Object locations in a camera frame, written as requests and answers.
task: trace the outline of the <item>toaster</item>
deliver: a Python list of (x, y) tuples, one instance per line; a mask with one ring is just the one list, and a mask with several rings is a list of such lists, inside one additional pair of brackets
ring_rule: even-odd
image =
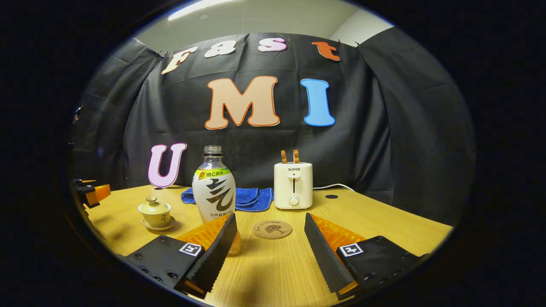
[(313, 165), (310, 163), (277, 163), (274, 169), (275, 207), (307, 209), (313, 204)]

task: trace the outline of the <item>black curtain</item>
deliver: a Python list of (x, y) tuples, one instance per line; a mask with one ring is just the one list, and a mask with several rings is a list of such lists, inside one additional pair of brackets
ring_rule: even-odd
[[(260, 52), (258, 42), (282, 37), (287, 48)], [(235, 51), (205, 58), (212, 45), (236, 40)], [(312, 42), (328, 42), (341, 61)], [(179, 67), (161, 74), (171, 56), (197, 46)], [(208, 130), (212, 91), (208, 82), (230, 78), (242, 93), (261, 75), (274, 86), (272, 127), (247, 123)], [(302, 79), (329, 83), (333, 126), (304, 123), (307, 91)], [(99, 70), (83, 97), (76, 123), (75, 177), (99, 179), (113, 190), (147, 185), (150, 149), (186, 143), (175, 184), (190, 186), (205, 145), (220, 145), (237, 187), (273, 187), (280, 151), (313, 164), (314, 186), (341, 183), (397, 208), (453, 225), (471, 186), (472, 126), (453, 80), (419, 44), (397, 28), (355, 48), (301, 34), (251, 33), (211, 39), (165, 58), (132, 40)], [(171, 151), (159, 172), (166, 175)]]
[(148, 73), (161, 60), (153, 50), (131, 39), (97, 70), (81, 98), (74, 124), (73, 178), (95, 179), (112, 190), (127, 188), (122, 147), (129, 112)]
[(379, 80), (387, 110), (395, 174), (391, 205), (453, 225), (476, 165), (461, 92), (442, 65), (396, 27), (357, 49)]

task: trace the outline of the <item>saucer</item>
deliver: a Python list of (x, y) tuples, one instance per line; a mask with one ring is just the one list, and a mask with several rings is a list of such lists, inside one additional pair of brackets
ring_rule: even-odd
[(169, 229), (174, 225), (175, 222), (176, 222), (176, 220), (174, 219), (174, 216), (171, 216), (171, 218), (170, 218), (169, 222), (167, 223), (167, 225), (165, 225), (163, 227), (152, 227), (150, 224), (148, 224), (148, 222), (144, 218), (142, 218), (142, 220), (141, 220), (142, 225), (144, 225), (146, 228), (151, 229), (151, 230)]

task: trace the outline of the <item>green label band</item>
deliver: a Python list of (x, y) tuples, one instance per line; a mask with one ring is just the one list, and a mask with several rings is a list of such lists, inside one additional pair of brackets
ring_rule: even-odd
[(223, 176), (230, 174), (231, 171), (227, 168), (215, 168), (215, 169), (198, 169), (195, 172), (195, 175), (197, 176), (197, 180), (201, 179), (207, 179), (207, 178), (214, 178), (218, 176)]

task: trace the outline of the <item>pink letter u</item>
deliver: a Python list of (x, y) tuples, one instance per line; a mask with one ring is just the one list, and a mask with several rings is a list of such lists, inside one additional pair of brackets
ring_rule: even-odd
[(180, 159), (182, 158), (182, 152), (186, 149), (187, 145), (184, 143), (176, 143), (171, 146), (173, 151), (173, 157), (169, 168), (169, 174), (167, 176), (161, 176), (159, 174), (159, 163), (161, 157), (167, 146), (156, 145), (152, 147), (152, 158), (150, 159), (150, 167), (148, 168), (148, 180), (153, 186), (156, 187), (168, 187), (174, 183), (178, 176), (178, 168), (180, 166)]

